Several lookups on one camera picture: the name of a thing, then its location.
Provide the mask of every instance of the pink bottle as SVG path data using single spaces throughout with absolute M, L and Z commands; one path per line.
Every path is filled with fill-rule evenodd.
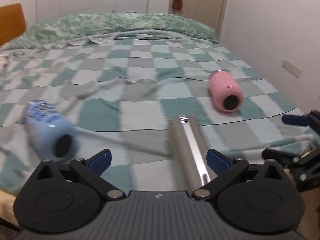
M 219 70 L 209 80 L 209 90 L 214 108 L 219 112 L 237 111 L 243 102 L 243 93 L 232 74 Z

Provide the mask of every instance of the wall outlet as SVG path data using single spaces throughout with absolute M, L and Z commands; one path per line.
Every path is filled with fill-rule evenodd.
M 284 69 L 286 69 L 287 71 L 289 71 L 292 75 L 294 75 L 296 78 L 298 78 L 301 74 L 301 70 L 298 69 L 297 67 L 295 67 L 294 65 L 292 65 L 290 62 L 284 60 L 282 65 L 281 65 Z

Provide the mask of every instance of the screw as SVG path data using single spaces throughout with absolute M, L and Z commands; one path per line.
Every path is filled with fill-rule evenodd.
M 119 189 L 113 189 L 108 191 L 107 195 L 111 198 L 120 198 L 123 195 L 123 192 Z
M 306 175 L 305 173 L 303 173 L 303 174 L 300 176 L 300 180 L 301 180 L 301 181 L 304 181 L 306 178 L 307 178 L 307 175 Z
M 211 194 L 210 191 L 207 190 L 207 189 L 197 189 L 197 190 L 195 191 L 195 195 L 196 195 L 197 197 L 201 197 L 201 198 L 209 197 L 210 194 Z

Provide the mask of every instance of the blue gripper pad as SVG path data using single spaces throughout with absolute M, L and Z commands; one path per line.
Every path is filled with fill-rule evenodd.
M 88 164 L 88 169 L 101 176 L 101 174 L 110 167 L 111 160 L 112 157 L 110 150 L 105 151 L 98 158 Z
M 309 118 L 305 115 L 284 114 L 282 116 L 282 122 L 284 124 L 297 125 L 297 126 L 310 125 Z
M 210 149 L 207 152 L 207 164 L 219 176 L 233 165 L 233 161 L 220 152 Z

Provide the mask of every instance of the plush toy hanging on door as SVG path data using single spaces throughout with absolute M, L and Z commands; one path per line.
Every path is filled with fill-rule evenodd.
M 182 9 L 182 0 L 173 0 L 172 10 L 180 11 Z

